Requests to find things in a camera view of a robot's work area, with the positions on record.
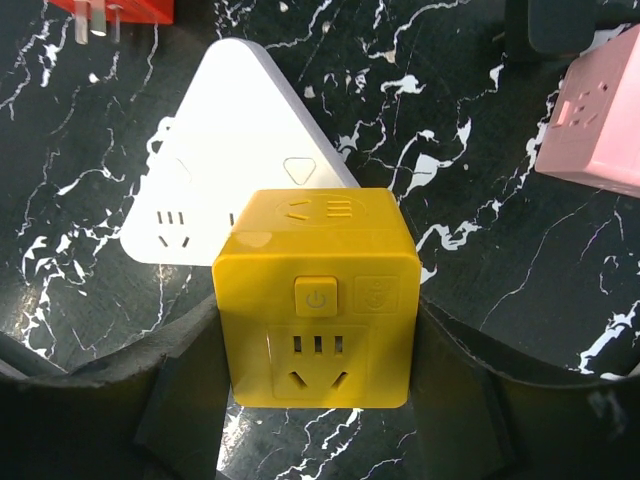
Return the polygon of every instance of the electrical socket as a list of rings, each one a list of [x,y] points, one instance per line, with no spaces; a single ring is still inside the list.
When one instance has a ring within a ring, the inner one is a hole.
[[[259,191],[212,270],[239,404],[406,402],[421,265],[387,189]]]
[[[537,172],[640,197],[639,38],[634,27],[571,64]]]
[[[277,65],[252,42],[215,42],[160,133],[120,233],[125,252],[140,262],[210,267],[257,190],[358,187]],[[161,223],[158,212],[182,212],[183,223]]]

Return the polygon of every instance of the top face of yellow cube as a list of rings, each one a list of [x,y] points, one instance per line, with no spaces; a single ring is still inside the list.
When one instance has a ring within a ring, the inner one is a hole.
[[[262,190],[222,254],[410,254],[415,244],[384,188]]]

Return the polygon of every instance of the square button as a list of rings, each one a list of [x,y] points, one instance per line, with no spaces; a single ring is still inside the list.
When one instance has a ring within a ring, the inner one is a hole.
[[[334,277],[298,277],[295,282],[296,314],[300,317],[335,317],[338,282]]]
[[[356,277],[356,313],[396,313],[398,277]]]

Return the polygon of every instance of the yellow cube power strip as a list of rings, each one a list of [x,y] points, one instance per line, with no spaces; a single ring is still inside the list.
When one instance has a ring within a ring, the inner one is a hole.
[[[406,402],[420,261],[388,190],[257,192],[213,281],[239,404]]]

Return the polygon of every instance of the power symbol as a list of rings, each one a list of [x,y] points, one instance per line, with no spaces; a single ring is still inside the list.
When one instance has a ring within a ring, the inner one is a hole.
[[[327,304],[327,296],[321,293],[318,293],[317,290],[307,295],[307,305],[310,308],[322,308],[326,304]]]

